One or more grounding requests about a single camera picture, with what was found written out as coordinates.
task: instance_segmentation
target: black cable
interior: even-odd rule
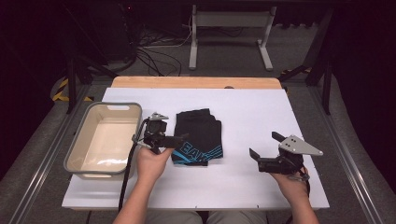
[[[177,68],[176,68],[173,64],[171,64],[171,63],[166,63],[166,62],[162,62],[162,61],[159,61],[159,60],[153,60],[153,61],[154,61],[154,62],[157,62],[157,63],[167,64],[167,65],[172,66],[172,67],[174,68],[174,69],[172,69],[170,72],[166,73],[166,76],[168,76],[168,75],[170,75],[171,73],[177,71]]]
[[[108,69],[108,70],[110,70],[110,71],[112,71],[112,72],[114,72],[114,73],[118,73],[118,72],[122,72],[122,71],[124,71],[124,70],[126,70],[127,68],[129,68],[129,67],[131,67],[132,66],[132,64],[134,63],[136,61],[136,59],[132,59],[131,61],[129,61],[127,64],[125,64],[125,65],[123,65],[123,66],[121,66],[121,67],[118,67],[118,68],[113,68],[113,69]],[[103,75],[103,73],[101,73],[101,72],[99,72],[98,70],[96,70],[96,69],[88,69],[92,74],[94,74],[94,75],[97,75],[97,76],[102,76]]]
[[[139,55],[137,55],[137,58],[138,58],[142,63],[145,63],[149,68],[151,68],[151,69],[153,69],[154,71],[156,71],[156,72],[159,74],[158,76],[164,77],[164,75],[163,75],[160,71],[158,71],[157,68],[154,68],[154,67],[152,67],[149,63],[146,63],[142,58],[140,58]]]
[[[172,47],[172,46],[169,46],[169,44],[167,44],[167,45],[163,45],[163,44],[158,45],[158,44],[156,44],[156,43],[158,43],[158,42],[161,42],[161,43],[172,42],[172,43],[173,43],[172,45],[174,45],[175,47],[177,47],[178,45],[181,45],[181,44],[184,44],[184,43],[187,42],[187,38],[190,37],[191,31],[189,31],[189,32],[186,34],[186,37],[183,38],[183,39],[181,39],[181,40],[180,40],[180,38],[176,38],[176,37],[171,36],[171,35],[164,35],[164,34],[161,34],[161,35],[163,35],[163,36],[161,36],[161,37],[155,36],[155,37],[153,37],[153,39],[151,38],[151,39],[149,39],[148,41],[147,41],[145,38],[146,38],[146,37],[147,37],[147,38],[150,38],[149,35],[144,35],[144,36],[142,36],[141,41],[139,42],[138,47],[142,47],[142,48],[144,48],[144,47]]]
[[[89,223],[90,223],[91,214],[92,214],[92,211],[90,211],[90,212],[88,213],[87,219],[85,219],[85,224],[89,224]]]
[[[181,74],[181,62],[180,62],[178,59],[176,59],[176,58],[170,56],[169,54],[165,54],[165,53],[161,53],[161,52],[158,52],[158,51],[154,51],[154,50],[150,50],[150,49],[145,49],[145,48],[143,48],[143,49],[144,49],[144,50],[147,50],[147,51],[150,51],[150,52],[152,52],[152,53],[164,55],[164,56],[166,56],[166,57],[169,57],[169,58],[171,58],[171,59],[177,61],[178,65],[179,65],[178,76],[180,77],[180,74]]]
[[[159,33],[155,31],[151,31],[150,33],[147,32],[147,28],[145,26],[144,34],[140,38],[139,47],[149,47],[155,42],[165,42],[163,41],[164,38],[169,37],[172,38],[168,41],[175,41],[176,38],[173,36],[165,35],[164,33]]]
[[[132,144],[131,150],[129,151],[128,161],[126,162],[126,166],[125,166],[125,173],[124,173],[124,178],[122,181],[120,200],[119,200],[119,211],[122,209],[122,206],[123,206],[123,199],[125,197],[126,185],[128,184],[129,173],[131,171],[132,158],[134,156],[134,150],[137,147],[137,139],[139,138],[140,134],[142,133],[144,124],[147,123],[148,121],[149,121],[149,119],[144,119],[142,124],[140,125],[139,131],[137,132],[137,134],[134,134],[134,136],[132,137],[132,140],[134,141],[134,143]]]
[[[141,53],[141,54],[147,56],[148,61],[150,62],[150,64],[148,64],[148,66],[151,67],[151,62],[152,62],[154,64],[155,68],[153,68],[153,67],[151,67],[151,68],[153,68],[159,74],[159,76],[163,77],[163,74],[160,72],[160,69],[158,69],[157,64],[154,62],[154,60],[151,58],[151,56],[149,54],[147,54],[145,51],[143,51],[141,49],[138,49],[137,53]]]

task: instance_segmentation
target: forearm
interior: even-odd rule
[[[138,179],[114,223],[143,224],[153,187],[154,183]]]
[[[293,215],[293,223],[295,224],[317,224],[318,218],[311,207],[308,199],[302,199],[300,202],[290,203]]]

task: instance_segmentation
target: metal stand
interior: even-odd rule
[[[265,69],[272,71],[270,57],[266,48],[268,36],[276,14],[276,7],[270,11],[261,12],[231,12],[231,11],[199,11],[196,5],[192,6],[192,31],[190,70],[196,69],[198,39],[197,26],[221,26],[221,27],[262,27],[264,29],[262,38],[257,41]]]

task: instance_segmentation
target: metal frame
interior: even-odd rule
[[[192,6],[192,27],[191,27],[191,51],[190,70],[196,69],[198,39],[197,26],[222,26],[222,27],[262,27],[262,38],[257,40],[257,44],[262,55],[265,69],[273,71],[266,44],[271,31],[271,27],[276,14],[276,7],[271,7],[270,11],[261,12],[217,12],[217,11],[197,11],[196,5]]]
[[[50,168],[54,163],[58,152],[62,148],[65,134],[68,131],[68,128],[74,116],[76,115],[78,108],[80,107],[85,96],[87,95],[89,88],[90,86],[84,85],[79,91],[77,103],[73,106],[73,109],[70,111],[70,113],[65,115],[60,129],[56,133],[56,136],[49,147],[49,151],[47,152],[38,169],[35,171],[35,174],[33,175],[27,190],[23,194],[23,197],[17,209],[15,210],[11,220],[8,222],[9,224],[23,223],[26,219],[28,212],[30,211],[33,203],[35,202],[35,198],[38,195],[38,192],[41,190],[41,187],[43,186],[44,181],[46,180],[47,175],[50,172]]]
[[[321,106],[321,99],[318,88],[308,87],[308,89],[311,97],[314,100],[315,105],[317,106],[318,111],[320,112],[322,119],[325,122],[330,136],[332,137],[335,152],[338,155],[340,162],[344,167],[344,170],[346,171],[349,182],[356,193],[356,196],[359,200],[359,203],[361,204],[361,208],[366,215],[368,222],[373,224],[382,224],[383,221],[375,208],[372,196],[363,180],[363,177],[361,176],[361,172],[359,171],[356,163],[353,161],[347,145],[338,135],[334,122],[332,121],[332,117],[329,116]]]

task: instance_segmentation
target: dark background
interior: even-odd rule
[[[133,14],[131,18],[139,15],[139,20],[173,35],[181,34],[181,23],[191,10],[181,5],[162,6],[166,10],[160,10],[159,6],[131,6],[136,10],[128,12]],[[53,106],[50,90],[64,76],[67,57],[83,53],[99,63],[134,57],[130,54],[134,46],[129,43],[134,43],[130,40],[138,33],[137,22],[132,21],[125,34],[119,12],[101,20],[103,7],[99,5],[94,12],[89,12],[93,9],[86,6],[70,8],[81,27],[55,1],[8,0],[0,5],[0,105],[4,108],[0,178]],[[324,48],[333,55],[333,73],[356,133],[394,191],[396,21],[392,16],[395,8],[385,3],[337,8],[324,43]],[[310,25],[320,21],[323,13],[322,7],[278,7],[274,24],[283,24],[285,29],[293,24]],[[108,26],[115,28],[111,35],[103,35],[101,29]]]

